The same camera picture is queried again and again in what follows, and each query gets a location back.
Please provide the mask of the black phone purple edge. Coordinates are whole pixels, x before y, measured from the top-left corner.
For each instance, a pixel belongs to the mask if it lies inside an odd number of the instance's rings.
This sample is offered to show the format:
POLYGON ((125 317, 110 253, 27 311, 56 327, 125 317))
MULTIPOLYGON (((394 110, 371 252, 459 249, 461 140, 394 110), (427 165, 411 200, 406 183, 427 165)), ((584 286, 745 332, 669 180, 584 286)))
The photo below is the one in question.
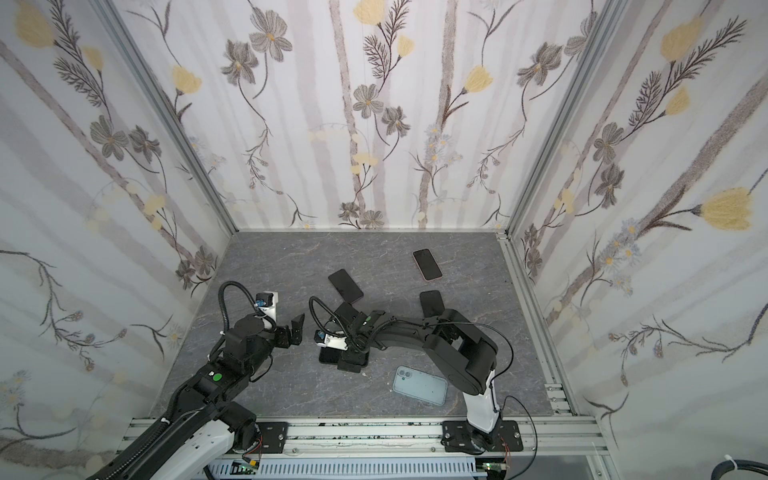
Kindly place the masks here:
POLYGON ((364 297, 362 289, 345 269, 333 272, 328 276, 328 280, 346 303, 354 304, 364 297))

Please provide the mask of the light blue phone case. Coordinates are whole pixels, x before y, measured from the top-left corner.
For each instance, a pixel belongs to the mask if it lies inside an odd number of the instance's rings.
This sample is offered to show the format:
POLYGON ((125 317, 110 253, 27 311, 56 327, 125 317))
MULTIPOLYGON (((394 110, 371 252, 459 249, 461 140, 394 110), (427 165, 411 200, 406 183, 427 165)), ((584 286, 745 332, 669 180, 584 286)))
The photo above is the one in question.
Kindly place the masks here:
POLYGON ((448 382, 442 377, 399 366, 394 374, 392 390, 412 399, 442 406, 446 401, 448 382))

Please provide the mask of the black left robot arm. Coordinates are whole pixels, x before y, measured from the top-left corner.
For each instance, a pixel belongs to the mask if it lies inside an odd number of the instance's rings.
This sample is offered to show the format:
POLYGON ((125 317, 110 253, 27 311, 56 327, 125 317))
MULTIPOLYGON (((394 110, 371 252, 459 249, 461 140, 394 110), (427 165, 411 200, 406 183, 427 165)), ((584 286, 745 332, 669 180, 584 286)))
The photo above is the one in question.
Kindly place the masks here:
POLYGON ((275 320, 277 294, 252 295, 236 281, 217 292, 223 328, 207 362, 171 395, 163 414, 92 479, 191 479, 231 449, 263 440, 256 415, 235 399, 262 378, 273 350, 298 346, 305 316, 275 320))

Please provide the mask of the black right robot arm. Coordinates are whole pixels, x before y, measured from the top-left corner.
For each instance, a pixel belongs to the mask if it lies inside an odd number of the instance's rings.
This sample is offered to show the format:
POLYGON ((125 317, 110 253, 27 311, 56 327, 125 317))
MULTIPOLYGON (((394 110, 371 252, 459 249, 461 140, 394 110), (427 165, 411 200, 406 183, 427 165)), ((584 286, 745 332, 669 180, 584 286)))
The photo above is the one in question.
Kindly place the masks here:
POLYGON ((504 419, 504 406, 496 399, 495 380, 514 360, 497 369, 499 347, 486 334, 495 328, 473 323, 453 309, 415 319, 382 310, 365 313, 349 303, 331 309, 316 296, 309 298, 308 308, 318 327, 315 340, 336 352, 338 369, 360 373, 371 351, 404 348, 424 353, 447 383, 462 392, 466 419, 442 424, 441 444, 447 452, 523 450, 522 441, 513 438, 519 430, 504 419))

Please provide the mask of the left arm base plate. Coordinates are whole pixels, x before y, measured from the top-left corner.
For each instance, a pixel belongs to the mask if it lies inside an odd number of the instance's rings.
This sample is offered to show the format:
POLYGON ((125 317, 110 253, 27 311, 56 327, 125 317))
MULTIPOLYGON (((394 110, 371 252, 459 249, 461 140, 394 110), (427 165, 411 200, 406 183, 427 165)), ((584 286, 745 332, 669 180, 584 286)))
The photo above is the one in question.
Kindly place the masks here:
POLYGON ((282 454, 288 422, 249 422, 235 431, 232 450, 239 454, 282 454))

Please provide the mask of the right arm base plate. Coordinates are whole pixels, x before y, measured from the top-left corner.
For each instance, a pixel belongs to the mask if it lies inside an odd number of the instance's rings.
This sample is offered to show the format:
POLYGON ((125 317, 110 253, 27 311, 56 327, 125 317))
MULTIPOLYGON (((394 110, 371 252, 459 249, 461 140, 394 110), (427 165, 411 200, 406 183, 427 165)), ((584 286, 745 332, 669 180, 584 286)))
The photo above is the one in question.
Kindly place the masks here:
POLYGON ((499 420, 490 433, 471 426, 467 420, 444 421, 441 426, 440 442, 446 452, 481 455, 524 450, 518 424, 512 420, 499 420))

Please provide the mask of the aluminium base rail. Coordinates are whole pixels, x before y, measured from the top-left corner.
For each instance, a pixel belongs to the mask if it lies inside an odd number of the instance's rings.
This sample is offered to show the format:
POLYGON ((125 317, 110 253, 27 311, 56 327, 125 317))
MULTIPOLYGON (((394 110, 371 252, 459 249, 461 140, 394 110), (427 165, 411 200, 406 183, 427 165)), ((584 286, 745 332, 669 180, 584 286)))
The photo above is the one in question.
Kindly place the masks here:
MULTIPOLYGON (((258 466, 268 458, 454 458, 475 460, 486 479, 617 479, 607 437, 588 416, 509 417, 518 424, 522 452, 470 455, 446 452, 440 442, 441 424, 456 418, 265 418, 288 422, 282 454, 225 453, 216 460, 234 459, 258 466)), ((191 479, 214 479, 209 468, 191 479)))

